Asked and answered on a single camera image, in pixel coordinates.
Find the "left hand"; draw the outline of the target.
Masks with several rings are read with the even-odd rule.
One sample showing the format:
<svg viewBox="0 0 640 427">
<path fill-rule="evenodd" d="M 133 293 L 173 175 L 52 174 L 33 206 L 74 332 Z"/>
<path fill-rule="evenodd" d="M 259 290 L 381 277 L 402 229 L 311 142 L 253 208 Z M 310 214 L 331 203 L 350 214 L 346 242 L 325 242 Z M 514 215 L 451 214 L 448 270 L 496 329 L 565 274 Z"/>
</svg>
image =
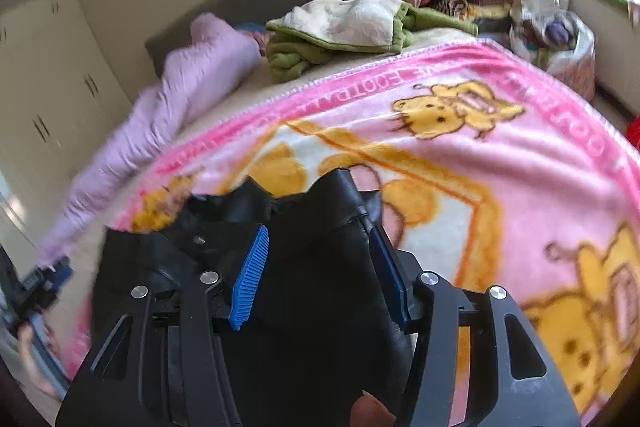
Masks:
<svg viewBox="0 0 640 427">
<path fill-rule="evenodd" d="M 32 384 L 40 391 L 48 395 L 49 397 L 57 400 L 58 393 L 55 391 L 53 385 L 43 377 L 38 369 L 36 360 L 32 355 L 32 343 L 34 342 L 34 330 L 32 325 L 23 324 L 17 332 L 18 340 L 18 353 L 22 359 L 22 363 Z"/>
</svg>

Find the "right hand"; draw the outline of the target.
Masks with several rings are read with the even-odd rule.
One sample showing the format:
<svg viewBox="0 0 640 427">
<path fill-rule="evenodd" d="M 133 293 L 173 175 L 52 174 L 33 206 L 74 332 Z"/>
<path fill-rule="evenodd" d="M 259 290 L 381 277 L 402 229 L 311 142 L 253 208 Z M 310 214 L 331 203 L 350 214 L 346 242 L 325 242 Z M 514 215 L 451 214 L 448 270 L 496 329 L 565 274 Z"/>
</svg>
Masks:
<svg viewBox="0 0 640 427">
<path fill-rule="evenodd" d="M 374 395 L 362 392 L 350 409 L 349 427 L 393 427 L 396 417 Z"/>
</svg>

